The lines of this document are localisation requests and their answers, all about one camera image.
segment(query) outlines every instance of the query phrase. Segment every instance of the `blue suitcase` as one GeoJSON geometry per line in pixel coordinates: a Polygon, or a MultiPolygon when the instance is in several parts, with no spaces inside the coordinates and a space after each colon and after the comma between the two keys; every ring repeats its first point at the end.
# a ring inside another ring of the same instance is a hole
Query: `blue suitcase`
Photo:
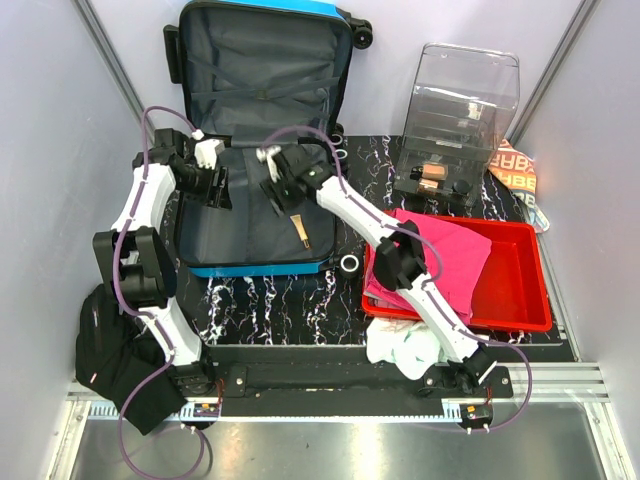
{"type": "MultiPolygon", "coordinates": [[[[232,209],[203,207],[181,195],[175,243],[201,277],[317,273],[332,256],[335,218],[307,200],[278,217],[260,188],[268,175],[255,150],[278,128],[337,128],[352,49],[367,48],[371,25],[311,0],[192,1],[179,27],[164,29],[171,81],[181,84],[194,125],[230,145],[232,209]],[[306,248],[290,215],[300,215],[306,248]]],[[[286,138],[329,162],[315,138],[286,138]]]]}

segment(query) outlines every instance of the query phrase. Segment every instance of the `black marble tabletop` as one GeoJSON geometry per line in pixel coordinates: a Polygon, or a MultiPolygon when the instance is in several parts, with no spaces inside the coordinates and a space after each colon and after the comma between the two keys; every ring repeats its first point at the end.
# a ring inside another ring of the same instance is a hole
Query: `black marble tabletop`
{"type": "MultiPolygon", "coordinates": [[[[349,183],[379,208],[522,221],[515,197],[493,175],[483,180],[481,198],[472,208],[393,191],[399,137],[349,137],[349,183]]],[[[163,238],[172,254],[177,198],[165,212],[163,238]]],[[[365,242],[338,220],[337,253],[362,257],[365,242]]],[[[371,318],[360,307],[362,278],[345,280],[334,270],[315,275],[203,279],[177,261],[178,300],[203,341],[256,345],[364,345],[371,318]]],[[[555,319],[547,333],[490,332],[500,340],[526,345],[534,361],[571,361],[573,355],[555,319]]]]}

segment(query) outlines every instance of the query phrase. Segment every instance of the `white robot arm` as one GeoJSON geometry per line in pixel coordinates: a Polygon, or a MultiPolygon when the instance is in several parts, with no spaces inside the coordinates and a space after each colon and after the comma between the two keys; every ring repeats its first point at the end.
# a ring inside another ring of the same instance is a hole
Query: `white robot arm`
{"type": "Polygon", "coordinates": [[[149,328],[166,359],[173,355],[170,374],[177,385],[197,394],[208,389],[213,381],[211,362],[176,301],[175,267],[158,232],[167,201],[176,189],[204,205],[231,208],[228,173],[217,166],[217,155],[224,149],[224,143],[205,140],[197,132],[194,137],[199,141],[195,143],[172,129],[156,130],[155,136],[156,147],[149,152],[146,180],[143,156],[139,154],[133,161],[133,187],[125,207],[110,231],[94,236],[93,248],[103,281],[110,287],[108,294],[115,299],[113,265],[118,261],[118,286],[127,305],[143,313],[138,318],[149,328]],[[189,162],[185,157],[191,151],[194,161],[189,162]],[[130,224],[120,258],[116,260],[116,238],[127,222],[130,224]],[[173,348],[159,331],[158,323],[173,348]]]}
{"type": "Polygon", "coordinates": [[[464,335],[472,334],[430,281],[422,244],[403,233],[409,230],[418,234],[415,224],[400,224],[381,212],[335,176],[328,165],[313,163],[299,146],[272,152],[267,163],[272,165],[270,171],[277,166],[279,178],[274,181],[270,175],[261,187],[275,211],[281,214],[310,198],[362,235],[376,249],[376,279],[418,312],[438,338],[458,379],[471,387],[481,385],[497,362],[487,353],[486,345],[464,335]]]}

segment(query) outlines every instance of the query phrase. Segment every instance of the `suitcase handle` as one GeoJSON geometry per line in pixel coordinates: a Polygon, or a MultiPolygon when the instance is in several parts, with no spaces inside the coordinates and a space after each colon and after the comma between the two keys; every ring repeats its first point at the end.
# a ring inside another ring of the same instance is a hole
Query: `suitcase handle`
{"type": "Polygon", "coordinates": [[[182,83],[182,62],[180,61],[180,32],[178,27],[167,25],[162,29],[164,34],[164,50],[169,65],[171,83],[182,83]]]}

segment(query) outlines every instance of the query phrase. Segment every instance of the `white cloth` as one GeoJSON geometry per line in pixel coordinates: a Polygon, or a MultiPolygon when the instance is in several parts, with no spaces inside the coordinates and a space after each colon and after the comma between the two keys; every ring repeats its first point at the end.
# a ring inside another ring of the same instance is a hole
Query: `white cloth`
{"type": "Polygon", "coordinates": [[[424,322],[374,318],[367,328],[367,358],[395,363],[405,377],[421,378],[438,362],[440,342],[424,322]]]}

